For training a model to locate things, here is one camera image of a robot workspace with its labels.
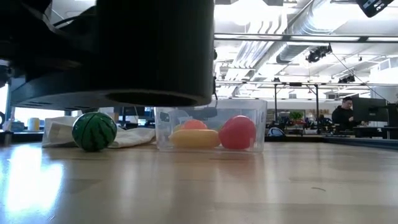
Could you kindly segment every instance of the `ceiling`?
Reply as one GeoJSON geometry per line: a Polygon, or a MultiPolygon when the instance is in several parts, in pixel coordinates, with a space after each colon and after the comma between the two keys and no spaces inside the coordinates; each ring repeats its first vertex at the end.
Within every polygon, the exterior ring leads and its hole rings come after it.
{"type": "MultiPolygon", "coordinates": [[[[303,21],[317,24],[317,28],[322,31],[321,34],[396,35],[398,33],[398,17],[396,16],[398,1],[390,4],[373,18],[367,18],[357,5],[331,4],[328,0],[313,0],[312,2],[314,5],[326,2],[327,10],[323,9],[325,7],[319,7],[311,13],[303,11],[302,14],[300,12],[310,0],[297,0],[297,3],[293,4],[286,4],[294,2],[293,0],[285,0],[284,6],[268,6],[265,3],[268,2],[266,0],[216,0],[215,2],[215,32],[217,33],[294,33],[302,25],[299,23],[302,22],[301,18],[309,17],[309,15],[313,17],[308,21],[303,21]]],[[[64,18],[79,15],[94,3],[95,1],[91,0],[53,0],[52,21],[58,22],[64,18]]],[[[271,82],[278,77],[282,82],[336,83],[340,77],[354,72],[361,81],[368,82],[372,67],[389,57],[398,55],[398,45],[395,44],[332,44],[334,55],[327,55],[316,63],[308,63],[305,60],[308,48],[301,46],[291,48],[303,49],[303,51],[299,51],[290,63],[278,64],[275,58],[281,53],[281,49],[277,47],[277,44],[280,43],[215,41],[218,53],[215,61],[217,80],[271,82]]],[[[273,90],[270,91],[261,86],[220,84],[217,92],[225,97],[238,95],[273,97],[273,90]]]]}

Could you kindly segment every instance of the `watermelon ball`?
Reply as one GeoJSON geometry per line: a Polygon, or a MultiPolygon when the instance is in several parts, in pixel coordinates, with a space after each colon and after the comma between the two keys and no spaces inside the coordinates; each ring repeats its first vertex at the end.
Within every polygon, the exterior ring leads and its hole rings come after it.
{"type": "Polygon", "coordinates": [[[186,121],[181,129],[207,129],[207,125],[197,119],[191,119],[186,121]]]}
{"type": "Polygon", "coordinates": [[[246,116],[235,116],[227,120],[218,137],[224,148],[242,150],[252,147],[256,140],[256,126],[246,116]]]}
{"type": "Polygon", "coordinates": [[[73,124],[75,143],[87,152],[98,152],[108,147],[116,138],[118,129],[113,119],[100,112],[81,115],[73,124]]]}

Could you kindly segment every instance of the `black cylinder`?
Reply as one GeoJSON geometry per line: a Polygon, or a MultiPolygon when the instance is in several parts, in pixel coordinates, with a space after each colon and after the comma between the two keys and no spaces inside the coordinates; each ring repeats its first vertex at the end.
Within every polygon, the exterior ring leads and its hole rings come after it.
{"type": "Polygon", "coordinates": [[[125,90],[106,97],[153,106],[209,103],[213,14],[213,0],[97,0],[98,72],[125,90]]]}

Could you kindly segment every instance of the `table surface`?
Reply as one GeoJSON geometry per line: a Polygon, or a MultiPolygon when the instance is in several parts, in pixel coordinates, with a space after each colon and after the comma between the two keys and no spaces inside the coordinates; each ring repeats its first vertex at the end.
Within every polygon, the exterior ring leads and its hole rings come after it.
{"type": "Polygon", "coordinates": [[[398,223],[398,153],[266,143],[264,153],[0,148],[0,223],[398,223]]]}

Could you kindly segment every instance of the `yellow object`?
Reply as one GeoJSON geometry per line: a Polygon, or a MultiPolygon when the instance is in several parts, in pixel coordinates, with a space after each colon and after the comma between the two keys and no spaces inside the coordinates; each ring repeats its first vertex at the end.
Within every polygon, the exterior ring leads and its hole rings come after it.
{"type": "Polygon", "coordinates": [[[183,129],[169,136],[175,147],[214,148],[220,145],[218,132],[214,130],[183,129]]]}
{"type": "Polygon", "coordinates": [[[178,124],[174,127],[173,132],[179,131],[182,128],[181,124],[178,124]]]}

